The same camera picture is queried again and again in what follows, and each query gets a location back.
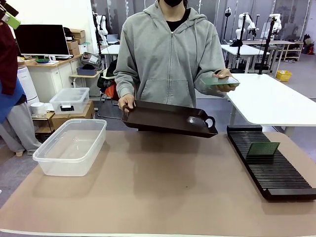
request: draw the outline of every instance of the gray pants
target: gray pants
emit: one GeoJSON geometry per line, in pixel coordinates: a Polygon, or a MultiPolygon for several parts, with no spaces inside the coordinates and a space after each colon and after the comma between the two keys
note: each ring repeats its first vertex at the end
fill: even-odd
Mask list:
{"type": "Polygon", "coordinates": [[[0,123],[0,136],[13,152],[33,152],[40,147],[26,103],[14,106],[5,121],[0,123]]]}

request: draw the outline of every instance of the gray hoodie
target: gray hoodie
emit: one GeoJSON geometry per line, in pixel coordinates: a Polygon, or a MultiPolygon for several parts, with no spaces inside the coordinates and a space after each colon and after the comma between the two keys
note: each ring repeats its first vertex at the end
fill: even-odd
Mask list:
{"type": "Polygon", "coordinates": [[[191,8],[171,32],[156,2],[125,21],[114,74],[119,97],[135,89],[136,100],[195,107],[195,89],[225,96],[201,82],[224,68],[218,34],[204,15],[191,8]]]}

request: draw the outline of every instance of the person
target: person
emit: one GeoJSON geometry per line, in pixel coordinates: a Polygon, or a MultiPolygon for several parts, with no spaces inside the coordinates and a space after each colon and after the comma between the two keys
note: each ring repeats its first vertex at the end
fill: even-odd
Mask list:
{"type": "Polygon", "coordinates": [[[15,40],[8,25],[0,21],[0,136],[9,149],[21,157],[25,150],[33,152],[41,143],[35,138],[17,70],[15,40]]]}
{"type": "Polygon", "coordinates": [[[195,89],[224,97],[233,85],[206,86],[203,78],[232,76],[225,69],[214,25],[187,0],[156,0],[124,23],[115,81],[119,107],[137,100],[196,106],[195,89]]]}

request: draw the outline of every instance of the black slotted rack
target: black slotted rack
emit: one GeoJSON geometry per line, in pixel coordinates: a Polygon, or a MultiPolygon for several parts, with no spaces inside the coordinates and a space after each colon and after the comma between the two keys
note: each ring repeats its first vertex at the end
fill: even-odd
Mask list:
{"type": "Polygon", "coordinates": [[[316,199],[316,189],[309,185],[279,150],[273,156],[247,155],[252,142],[270,142],[261,126],[228,126],[227,134],[265,199],[316,199]]]}

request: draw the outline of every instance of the person's left hand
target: person's left hand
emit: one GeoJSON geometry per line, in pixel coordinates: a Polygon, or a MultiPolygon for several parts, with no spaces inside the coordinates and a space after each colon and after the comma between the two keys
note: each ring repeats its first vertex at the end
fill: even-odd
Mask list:
{"type": "MultiPolygon", "coordinates": [[[[213,75],[216,78],[223,79],[226,77],[233,77],[229,69],[225,68],[218,72],[217,74],[214,73],[213,75]]],[[[222,92],[230,92],[231,90],[235,90],[237,85],[235,84],[226,84],[226,85],[217,85],[216,89],[222,92]]]]}

